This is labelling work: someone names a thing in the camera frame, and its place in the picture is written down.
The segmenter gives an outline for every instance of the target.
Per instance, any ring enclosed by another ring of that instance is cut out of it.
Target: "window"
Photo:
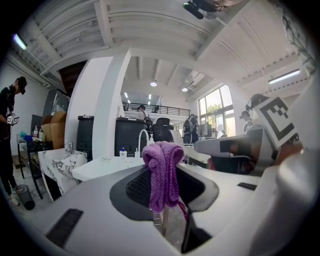
[[[200,124],[209,123],[217,138],[225,131],[228,137],[236,135],[235,111],[229,86],[226,84],[199,100]]]

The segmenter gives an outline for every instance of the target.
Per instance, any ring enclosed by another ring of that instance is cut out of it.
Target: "tree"
[[[207,109],[207,113],[212,113],[216,110],[222,109],[222,105],[221,104],[214,104],[214,105],[210,105]],[[208,122],[211,125],[212,128],[216,127],[216,116],[215,115],[211,115],[208,117]]]

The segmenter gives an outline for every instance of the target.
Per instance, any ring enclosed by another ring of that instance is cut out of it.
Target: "backpack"
[[[146,130],[147,131],[152,131],[152,125],[153,125],[153,122],[151,120],[151,118],[149,116],[146,116],[146,113],[143,111],[143,114],[144,114],[144,121],[145,121],[145,125],[146,125]]]
[[[195,115],[192,114],[190,115],[184,122],[183,124],[183,133],[185,134],[190,134],[193,132],[195,126],[192,124],[191,119],[194,117]]]

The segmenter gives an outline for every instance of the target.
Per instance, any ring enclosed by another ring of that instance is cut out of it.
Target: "person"
[[[149,117],[149,115],[146,115],[145,111],[146,111],[145,105],[140,105],[139,112],[136,114],[136,118],[144,120],[145,125],[146,125],[146,131],[148,133],[151,133],[153,122],[152,122],[151,118]]]
[[[0,177],[4,189],[9,196],[9,200],[16,206],[19,202],[12,194],[10,185],[15,191],[17,183],[14,178],[14,168],[11,155],[11,124],[8,124],[8,117],[14,116],[15,95],[25,94],[27,80],[21,76],[17,78],[14,84],[5,87],[0,92]]]
[[[222,130],[221,132],[222,132],[222,135],[221,135],[220,138],[226,138],[226,137],[228,137],[228,135],[226,135],[226,131],[225,131],[225,130]]]
[[[253,120],[250,117],[250,114],[248,111],[243,111],[241,113],[240,119],[243,119],[245,121],[245,124],[243,126],[243,132],[246,134],[247,130],[254,125]]]
[[[199,126],[198,117],[194,114],[191,114],[183,124],[183,143],[184,144],[194,144],[198,141],[198,131],[197,127]]]
[[[140,105],[138,108],[138,113],[136,114],[136,119],[142,119],[145,120],[145,118],[147,117],[145,111],[146,111],[146,107],[145,105]]]

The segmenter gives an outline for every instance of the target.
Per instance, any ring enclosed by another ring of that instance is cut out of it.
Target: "desk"
[[[184,146],[183,147],[184,155],[189,157],[189,164],[195,164],[202,168],[208,167],[208,159],[211,158],[208,154],[201,154],[195,151],[193,147]]]
[[[20,164],[20,170],[23,179],[25,179],[24,172],[22,170],[22,163],[25,164],[30,169],[31,176],[34,182],[34,186],[36,188],[36,191],[39,194],[39,197],[43,199],[42,194],[40,193],[40,189],[37,184],[37,179],[42,179],[41,169],[38,163],[36,163],[32,157],[31,154],[36,154],[39,151],[45,151],[45,150],[52,150],[53,149],[53,143],[52,141],[41,141],[42,143],[36,143],[32,140],[24,140],[20,137],[19,134],[16,135],[16,143],[18,147],[18,159]],[[21,161],[21,155],[20,155],[20,148],[26,151],[28,159],[24,162]]]
[[[127,162],[124,162],[119,156],[114,156],[110,160],[107,160],[104,157],[99,157],[80,167],[74,168],[72,170],[72,176],[85,182],[145,164],[142,158],[127,157],[126,160]]]

